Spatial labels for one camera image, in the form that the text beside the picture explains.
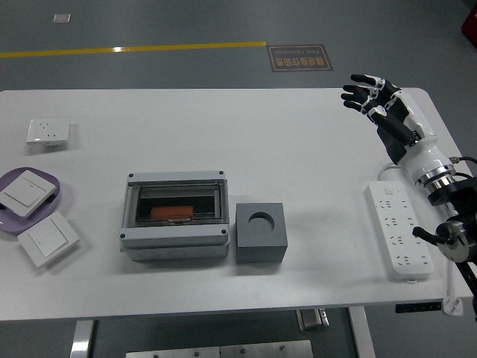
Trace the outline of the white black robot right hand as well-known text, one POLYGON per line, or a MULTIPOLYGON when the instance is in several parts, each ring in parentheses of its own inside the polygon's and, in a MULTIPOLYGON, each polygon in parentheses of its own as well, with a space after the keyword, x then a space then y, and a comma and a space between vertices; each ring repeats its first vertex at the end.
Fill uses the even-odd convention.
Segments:
POLYGON ((414 98, 390 81, 352 74, 343 86, 344 106, 366 116, 396 166, 423 187, 455 174, 451 160, 438 148, 437 135, 414 98))

